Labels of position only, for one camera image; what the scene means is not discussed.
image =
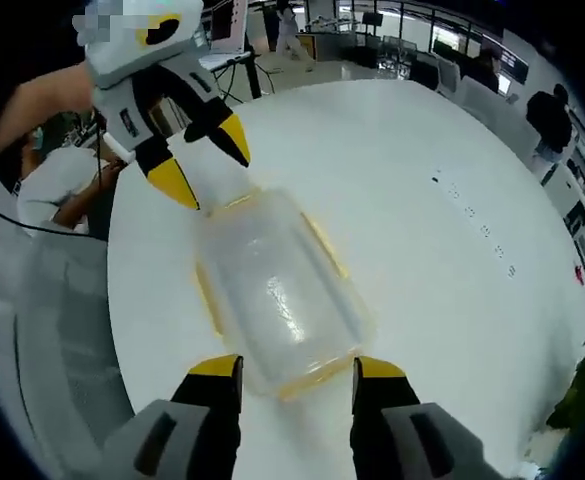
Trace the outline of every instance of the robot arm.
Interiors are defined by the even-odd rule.
[[[163,97],[192,121],[186,142],[207,136],[241,165],[250,162],[238,117],[198,62],[205,50],[197,35],[202,7],[201,0],[112,0],[86,7],[74,21],[79,40],[87,42],[94,105],[107,121],[104,138],[115,151],[129,152],[121,157],[136,159],[152,185],[193,209],[196,196],[149,115]]]

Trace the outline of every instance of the red object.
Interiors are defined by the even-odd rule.
[[[583,281],[583,268],[580,265],[574,267],[574,275],[581,285],[585,285]]]

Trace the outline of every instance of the white round table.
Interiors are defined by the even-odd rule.
[[[373,312],[365,353],[402,367],[422,402],[439,403],[511,473],[585,339],[578,254],[538,182],[483,125],[412,82],[314,85],[236,112],[252,180],[290,192]],[[196,162],[241,168],[207,139],[175,136],[172,149],[186,174]],[[196,215],[136,166],[122,173],[108,288],[137,412],[226,353],[195,285]],[[349,371],[292,403],[245,391],[234,478],[355,478],[350,402]]]

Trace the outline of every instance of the white table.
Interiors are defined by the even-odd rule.
[[[422,401],[452,413],[510,473],[585,339],[579,258],[538,182],[483,125],[412,82],[314,85],[236,110],[253,181],[291,192],[372,310],[366,353],[404,368]],[[186,174],[197,162],[240,168],[207,139],[173,137],[172,148]],[[225,353],[195,288],[195,215],[138,168],[122,173],[109,300],[135,411]],[[244,392],[234,478],[354,478],[350,382],[348,371],[292,404]]]

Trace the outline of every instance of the clear plastic box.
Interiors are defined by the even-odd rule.
[[[328,244],[282,191],[255,190],[197,231],[196,274],[246,387],[282,398],[351,368],[371,322]]]

